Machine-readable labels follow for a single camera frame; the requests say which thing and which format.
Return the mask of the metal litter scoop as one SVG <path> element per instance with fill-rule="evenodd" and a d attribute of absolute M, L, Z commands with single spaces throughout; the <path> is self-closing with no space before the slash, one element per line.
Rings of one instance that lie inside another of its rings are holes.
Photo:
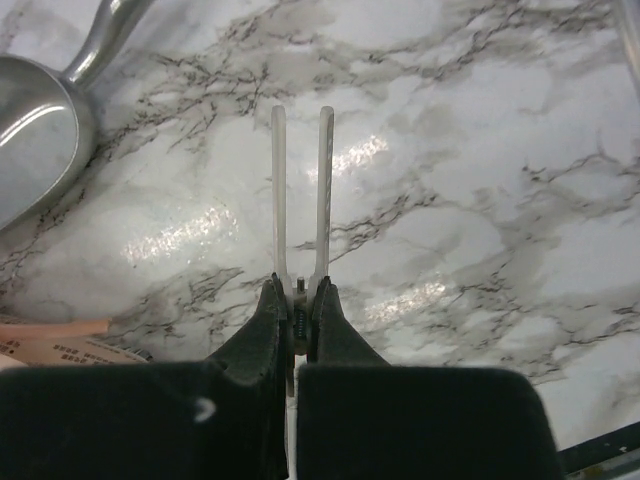
<path fill-rule="evenodd" d="M 1 227 L 63 195 L 95 152 L 97 118 L 85 93 L 148 10 L 147 1 L 103 1 L 78 54 L 62 71 L 1 58 Z"/>

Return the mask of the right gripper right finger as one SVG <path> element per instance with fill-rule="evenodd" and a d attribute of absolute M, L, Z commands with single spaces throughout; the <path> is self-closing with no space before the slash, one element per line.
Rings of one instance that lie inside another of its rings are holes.
<path fill-rule="evenodd" d="M 387 363 L 324 279 L 299 372 L 301 479 L 560 479 L 542 402 L 521 374 Z"/>

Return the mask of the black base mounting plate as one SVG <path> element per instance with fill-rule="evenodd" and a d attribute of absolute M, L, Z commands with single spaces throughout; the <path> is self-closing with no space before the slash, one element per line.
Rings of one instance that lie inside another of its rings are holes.
<path fill-rule="evenodd" d="M 565 478 L 639 478 L 640 423 L 636 422 L 559 452 Z"/>

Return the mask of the white bag sealing clip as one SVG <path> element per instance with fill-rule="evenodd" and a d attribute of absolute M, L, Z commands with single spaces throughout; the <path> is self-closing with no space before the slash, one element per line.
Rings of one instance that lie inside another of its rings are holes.
<path fill-rule="evenodd" d="M 293 280 L 287 268 L 286 112 L 282 105 L 271 110 L 274 273 L 283 287 L 287 307 L 287 395 L 295 395 L 295 358 L 312 356 L 311 317 L 321 281 L 328 276 L 331 230 L 335 112 L 324 106 L 319 116 L 315 268 L 308 278 Z"/>

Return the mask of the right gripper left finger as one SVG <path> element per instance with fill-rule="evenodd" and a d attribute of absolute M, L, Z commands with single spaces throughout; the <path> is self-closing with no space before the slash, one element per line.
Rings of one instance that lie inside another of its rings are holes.
<path fill-rule="evenodd" d="M 199 361 L 27 367 L 1 375 L 5 479 L 284 479 L 287 308 Z"/>

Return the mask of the orange cat litter bag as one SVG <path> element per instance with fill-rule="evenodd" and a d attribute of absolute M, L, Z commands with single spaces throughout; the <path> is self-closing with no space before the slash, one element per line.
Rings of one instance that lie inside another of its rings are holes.
<path fill-rule="evenodd" d="M 44 324 L 1 315 L 1 369 L 148 362 L 98 339 L 110 326 L 110 318 Z"/>

